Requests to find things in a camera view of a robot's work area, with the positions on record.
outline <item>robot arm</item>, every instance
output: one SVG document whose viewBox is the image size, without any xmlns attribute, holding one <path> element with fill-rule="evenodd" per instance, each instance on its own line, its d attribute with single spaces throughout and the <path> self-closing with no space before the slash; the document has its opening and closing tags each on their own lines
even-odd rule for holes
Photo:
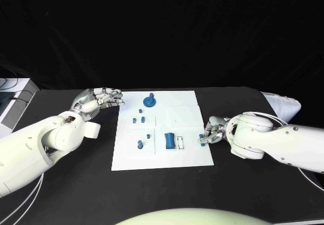
<svg viewBox="0 0 324 225">
<path fill-rule="evenodd" d="M 324 173 L 324 129 L 292 124 L 274 128 L 270 119 L 251 114 L 231 120 L 218 117 L 218 123 L 218 129 L 199 139 L 199 143 L 227 139 L 237 156 L 263 159 L 267 152 L 282 163 Z"/>
<path fill-rule="evenodd" d="M 86 90 L 71 110 L 0 139 L 0 197 L 28 185 L 73 152 L 84 137 L 97 138 L 100 125 L 89 122 L 100 109 L 125 105 L 120 90 Z"/>
</svg>

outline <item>white device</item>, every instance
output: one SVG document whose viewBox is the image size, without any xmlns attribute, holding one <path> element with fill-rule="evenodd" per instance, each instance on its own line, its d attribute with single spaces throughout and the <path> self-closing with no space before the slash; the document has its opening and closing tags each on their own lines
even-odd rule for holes
<svg viewBox="0 0 324 225">
<path fill-rule="evenodd" d="M 71 110 L 50 117 L 0 139 L 0 197 L 28 185 L 81 145 L 97 138 L 100 125 L 89 122 L 100 109 L 125 105 L 120 90 L 86 90 Z"/>
<path fill-rule="evenodd" d="M 276 128 L 263 116 L 283 122 L 283 126 Z M 324 129 L 292 125 L 279 119 L 260 112 L 247 112 L 233 119 L 211 117 L 205 137 L 198 141 L 217 143 L 227 139 L 237 156 L 263 159 L 269 153 L 282 163 L 324 173 Z"/>
</svg>

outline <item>table surface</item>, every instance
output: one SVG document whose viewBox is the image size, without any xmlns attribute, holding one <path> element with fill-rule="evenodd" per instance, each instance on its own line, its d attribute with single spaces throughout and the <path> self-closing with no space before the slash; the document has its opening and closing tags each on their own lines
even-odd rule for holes
<svg viewBox="0 0 324 225">
<path fill-rule="evenodd" d="M 246 87 L 168 90 L 195 90 L 205 123 L 212 115 L 234 117 L 247 111 L 274 114 L 264 95 Z M 80 92 L 40 91 L 17 130 L 67 111 Z M 86 138 L 45 173 L 21 225 L 112 225 L 172 208 L 230 210 L 273 223 L 324 219 L 324 194 L 299 169 L 269 155 L 263 160 L 241 159 L 227 141 L 211 145 L 215 166 L 112 171 L 119 110 L 102 111 L 93 120 L 102 124 L 99 139 Z M 35 184 L 0 199 L 0 218 L 17 209 Z"/>
</svg>

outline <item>white board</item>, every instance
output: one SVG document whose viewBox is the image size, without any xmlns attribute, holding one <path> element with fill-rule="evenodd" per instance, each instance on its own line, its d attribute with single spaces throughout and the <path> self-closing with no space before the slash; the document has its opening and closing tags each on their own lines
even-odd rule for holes
<svg viewBox="0 0 324 225">
<path fill-rule="evenodd" d="M 195 91 L 153 93 L 158 103 L 152 108 L 143 104 L 149 91 L 123 93 L 126 105 L 120 107 L 112 170 L 214 165 L 210 145 L 202 147 L 198 143 L 205 124 Z M 176 149 L 166 149 L 166 133 L 175 133 Z M 143 149 L 139 149 L 139 140 L 143 141 Z"/>
</svg>

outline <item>robotic hand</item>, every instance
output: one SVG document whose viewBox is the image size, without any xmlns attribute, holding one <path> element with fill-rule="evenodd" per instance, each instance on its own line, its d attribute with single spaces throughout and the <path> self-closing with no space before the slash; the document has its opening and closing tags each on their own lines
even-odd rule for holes
<svg viewBox="0 0 324 225">
<path fill-rule="evenodd" d="M 0 197 L 42 175 L 80 147 L 84 137 L 99 137 L 100 125 L 89 121 L 100 109 L 126 104 L 122 97 L 119 89 L 89 89 L 77 96 L 70 111 L 0 139 Z"/>
<path fill-rule="evenodd" d="M 264 116 L 283 122 L 283 126 L 276 128 Z M 260 112 L 246 112 L 233 119 L 212 116 L 198 142 L 225 139 L 231 152 L 243 158 L 263 159 L 267 152 L 282 163 L 324 173 L 324 129 L 292 125 L 279 119 Z"/>
</svg>

